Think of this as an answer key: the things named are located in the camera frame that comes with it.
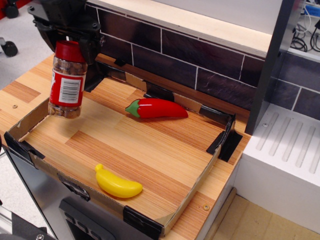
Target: gray floor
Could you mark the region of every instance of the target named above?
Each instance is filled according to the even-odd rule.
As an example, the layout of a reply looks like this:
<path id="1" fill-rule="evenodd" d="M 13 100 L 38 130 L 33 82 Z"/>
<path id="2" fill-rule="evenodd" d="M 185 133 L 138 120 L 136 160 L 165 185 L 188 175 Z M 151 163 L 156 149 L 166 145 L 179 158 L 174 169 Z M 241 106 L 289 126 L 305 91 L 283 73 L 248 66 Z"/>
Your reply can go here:
<path id="1" fill-rule="evenodd" d="M 12 41 L 18 48 L 16 56 L 7 57 L 0 48 L 0 89 L 39 64 L 53 52 L 41 38 L 26 5 L 17 18 L 0 20 L 0 37 Z M 37 227 L 46 223 L 29 196 L 22 181 L 6 155 L 0 157 L 0 200 L 3 207 Z"/>

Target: toy pepper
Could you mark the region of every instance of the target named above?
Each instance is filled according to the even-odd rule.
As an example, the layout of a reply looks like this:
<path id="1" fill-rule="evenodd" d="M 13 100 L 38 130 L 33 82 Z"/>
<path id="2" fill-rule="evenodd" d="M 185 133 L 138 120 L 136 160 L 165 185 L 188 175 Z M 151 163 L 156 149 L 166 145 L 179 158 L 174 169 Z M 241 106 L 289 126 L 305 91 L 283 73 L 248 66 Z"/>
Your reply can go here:
<path id="1" fill-rule="evenodd" d="M 159 98 L 142 98 L 133 101 L 126 109 L 137 118 L 187 118 L 188 112 L 179 104 Z"/>

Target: toy banana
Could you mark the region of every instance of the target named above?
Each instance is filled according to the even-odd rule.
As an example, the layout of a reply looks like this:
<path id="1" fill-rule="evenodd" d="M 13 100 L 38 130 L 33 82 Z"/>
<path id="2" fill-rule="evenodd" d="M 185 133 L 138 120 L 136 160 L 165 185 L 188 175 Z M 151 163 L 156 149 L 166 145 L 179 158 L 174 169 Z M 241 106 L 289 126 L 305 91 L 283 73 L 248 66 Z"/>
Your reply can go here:
<path id="1" fill-rule="evenodd" d="M 131 198 L 138 195 L 143 187 L 139 182 L 130 181 L 105 170 L 102 164 L 95 166 L 95 178 L 100 188 L 119 198 Z"/>

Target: wooden countertop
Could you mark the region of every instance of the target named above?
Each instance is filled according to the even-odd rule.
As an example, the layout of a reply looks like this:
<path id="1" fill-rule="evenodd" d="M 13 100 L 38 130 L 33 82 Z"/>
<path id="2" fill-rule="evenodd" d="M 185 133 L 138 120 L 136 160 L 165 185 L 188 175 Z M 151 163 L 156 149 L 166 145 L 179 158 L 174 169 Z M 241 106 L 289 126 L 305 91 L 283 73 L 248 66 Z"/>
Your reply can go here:
<path id="1" fill-rule="evenodd" d="M 52 62 L 53 56 L 0 91 L 3 144 L 6 144 L 4 133 L 48 98 Z M 84 93 L 79 118 L 65 120 L 50 116 L 24 140 L 44 154 L 48 164 L 103 194 L 106 193 L 95 180 L 97 163 L 141 182 L 144 189 L 139 196 L 115 200 L 161 221 L 175 211 L 193 186 L 212 157 L 206 149 L 224 129 L 192 112 L 185 119 L 137 120 L 124 107 L 142 96 L 142 91 L 106 78 L 94 91 Z M 237 132 L 244 137 L 231 159 L 217 160 L 163 239 L 196 238 L 210 213 L 203 206 L 213 208 L 250 139 L 244 129 L 245 122 L 236 122 Z"/>

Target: white box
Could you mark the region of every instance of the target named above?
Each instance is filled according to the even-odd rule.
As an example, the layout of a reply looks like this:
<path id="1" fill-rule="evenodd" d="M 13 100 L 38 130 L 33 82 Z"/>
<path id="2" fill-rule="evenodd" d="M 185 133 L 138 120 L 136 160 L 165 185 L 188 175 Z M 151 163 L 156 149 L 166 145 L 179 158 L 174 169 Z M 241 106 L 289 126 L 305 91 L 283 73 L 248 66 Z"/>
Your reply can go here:
<path id="1" fill-rule="evenodd" d="M 320 121 L 271 104 L 243 152 L 234 187 L 320 234 L 319 159 Z"/>

